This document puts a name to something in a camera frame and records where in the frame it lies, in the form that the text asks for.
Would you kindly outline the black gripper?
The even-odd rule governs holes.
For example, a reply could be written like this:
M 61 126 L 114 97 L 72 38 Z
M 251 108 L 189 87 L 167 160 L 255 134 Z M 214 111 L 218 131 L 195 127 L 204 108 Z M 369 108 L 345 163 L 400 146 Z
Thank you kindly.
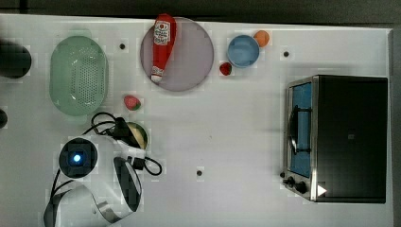
M 139 143 L 133 136 L 133 132 L 131 131 L 128 124 L 122 117 L 117 117 L 115 119 L 112 138 L 115 140 L 122 141 L 126 145 L 131 146 L 133 148 L 140 148 Z

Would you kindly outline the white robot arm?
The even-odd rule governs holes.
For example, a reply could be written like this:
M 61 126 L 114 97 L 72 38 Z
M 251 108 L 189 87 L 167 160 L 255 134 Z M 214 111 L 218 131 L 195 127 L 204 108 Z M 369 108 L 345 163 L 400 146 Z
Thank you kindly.
M 142 131 L 121 117 L 104 135 L 69 140 L 59 155 L 65 182 L 50 196 L 44 226 L 109 227 L 136 212 L 146 145 Z

